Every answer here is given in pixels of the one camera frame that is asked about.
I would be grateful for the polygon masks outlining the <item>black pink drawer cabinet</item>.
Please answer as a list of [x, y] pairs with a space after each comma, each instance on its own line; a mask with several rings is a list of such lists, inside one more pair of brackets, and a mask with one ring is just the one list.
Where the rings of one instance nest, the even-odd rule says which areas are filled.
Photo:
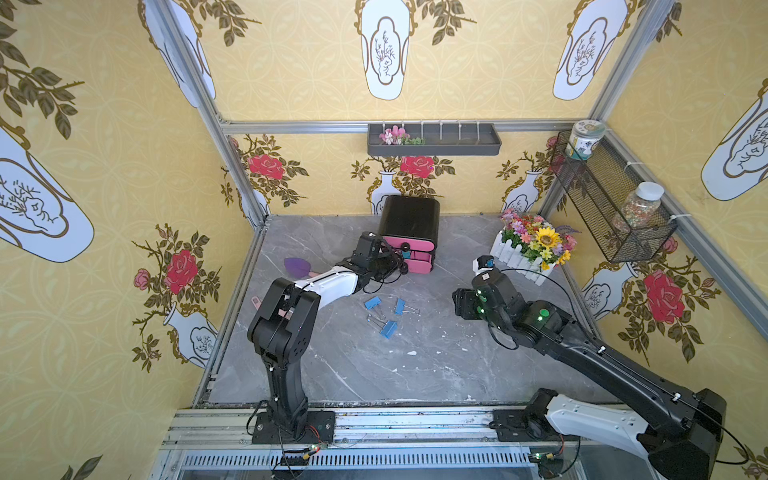
[[440, 203], [433, 198], [389, 196], [378, 233], [400, 253], [409, 273], [429, 274], [438, 247]]

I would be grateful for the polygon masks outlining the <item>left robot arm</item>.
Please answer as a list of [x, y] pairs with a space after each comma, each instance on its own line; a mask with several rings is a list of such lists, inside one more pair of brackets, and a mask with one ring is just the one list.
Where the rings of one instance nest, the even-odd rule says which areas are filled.
[[272, 282], [248, 328], [247, 338], [265, 366], [269, 397], [255, 414], [254, 444], [298, 442], [313, 427], [322, 427], [322, 442], [332, 438], [335, 415], [311, 413], [302, 384], [301, 358], [314, 330], [318, 311], [362, 291], [370, 282], [384, 284], [405, 274], [403, 255], [381, 235], [361, 234], [351, 256], [315, 277]]

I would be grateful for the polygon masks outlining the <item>flower box white fence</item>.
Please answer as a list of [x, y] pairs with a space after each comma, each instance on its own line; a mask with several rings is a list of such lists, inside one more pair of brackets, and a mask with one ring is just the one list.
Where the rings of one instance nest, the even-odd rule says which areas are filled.
[[514, 209], [504, 210], [500, 219], [503, 226], [493, 241], [490, 255], [537, 286], [571, 259], [577, 245], [573, 236], [576, 230], [571, 227], [554, 227], [540, 215]]

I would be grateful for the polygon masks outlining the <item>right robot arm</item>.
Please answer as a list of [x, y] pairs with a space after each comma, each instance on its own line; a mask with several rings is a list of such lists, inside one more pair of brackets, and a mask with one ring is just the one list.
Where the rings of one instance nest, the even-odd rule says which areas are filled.
[[457, 316], [482, 320], [517, 346], [573, 368], [626, 406], [589, 404], [541, 388], [521, 419], [532, 437], [557, 433], [594, 440], [649, 461], [665, 479], [711, 477], [725, 432], [723, 397], [668, 381], [588, 333], [560, 307], [525, 300], [492, 256], [478, 257], [473, 270], [471, 288], [452, 294]]

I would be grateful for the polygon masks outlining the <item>purple pink toy shovel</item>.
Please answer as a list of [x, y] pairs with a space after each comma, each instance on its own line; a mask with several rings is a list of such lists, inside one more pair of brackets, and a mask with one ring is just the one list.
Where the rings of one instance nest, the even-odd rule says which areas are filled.
[[283, 265], [286, 273], [293, 279], [301, 280], [312, 278], [318, 275], [318, 273], [313, 270], [310, 262], [303, 258], [285, 258], [283, 260]]

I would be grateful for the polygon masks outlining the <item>jar with white lid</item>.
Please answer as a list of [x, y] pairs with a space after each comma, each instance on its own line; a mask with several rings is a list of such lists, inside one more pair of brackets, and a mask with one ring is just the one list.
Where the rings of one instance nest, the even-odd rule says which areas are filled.
[[615, 214], [612, 224], [621, 232], [642, 228], [648, 224], [661, 205], [664, 188], [654, 182], [642, 182], [626, 198]]

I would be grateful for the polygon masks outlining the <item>pink flowers in tray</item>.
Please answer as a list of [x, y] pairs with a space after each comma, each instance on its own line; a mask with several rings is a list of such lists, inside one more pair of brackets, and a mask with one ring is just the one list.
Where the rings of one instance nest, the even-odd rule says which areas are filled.
[[379, 135], [379, 139], [384, 145], [423, 145], [422, 137], [411, 136], [403, 127], [394, 125], [385, 128]]

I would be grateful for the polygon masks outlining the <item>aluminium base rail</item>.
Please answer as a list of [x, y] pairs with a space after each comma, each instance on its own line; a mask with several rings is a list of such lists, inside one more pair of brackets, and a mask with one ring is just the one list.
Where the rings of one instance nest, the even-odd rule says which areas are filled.
[[152, 479], [247, 471], [303, 479], [341, 470], [511, 469], [532, 479], [658, 479], [639, 443], [644, 422], [623, 405], [556, 402], [563, 427], [535, 433], [514, 405], [312, 408], [288, 433], [265, 409], [177, 412]]

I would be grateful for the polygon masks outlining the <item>grey wall shelf tray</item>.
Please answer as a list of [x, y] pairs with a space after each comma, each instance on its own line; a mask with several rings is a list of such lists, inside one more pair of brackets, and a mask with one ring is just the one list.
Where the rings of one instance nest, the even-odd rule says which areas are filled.
[[[422, 137], [424, 144], [384, 145], [379, 135], [394, 125], [413, 137]], [[369, 123], [367, 135], [367, 153], [371, 156], [496, 156], [502, 146], [494, 124], [480, 121]]]

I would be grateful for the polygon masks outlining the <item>jar with green label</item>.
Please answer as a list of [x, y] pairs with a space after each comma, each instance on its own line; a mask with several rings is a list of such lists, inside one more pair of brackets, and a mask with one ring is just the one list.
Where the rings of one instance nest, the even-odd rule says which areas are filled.
[[565, 146], [565, 155], [575, 160], [589, 159], [606, 132], [604, 123], [585, 119], [576, 122]]

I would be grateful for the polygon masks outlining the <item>blue binder clip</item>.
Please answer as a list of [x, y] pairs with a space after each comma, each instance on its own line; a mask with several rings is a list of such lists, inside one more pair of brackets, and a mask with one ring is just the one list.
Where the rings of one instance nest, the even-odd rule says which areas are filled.
[[378, 313], [383, 312], [383, 302], [382, 302], [381, 298], [378, 297], [378, 296], [375, 296], [375, 297], [372, 297], [372, 298], [366, 300], [364, 302], [364, 307], [369, 312], [371, 312], [371, 313], [373, 313], [373, 312], [378, 312]]
[[390, 339], [397, 330], [397, 322], [391, 320], [382, 320], [373, 315], [369, 315], [368, 322], [386, 339]]
[[402, 316], [404, 314], [419, 314], [420, 311], [415, 307], [409, 306], [402, 298], [398, 298], [395, 304], [394, 313], [398, 316]]

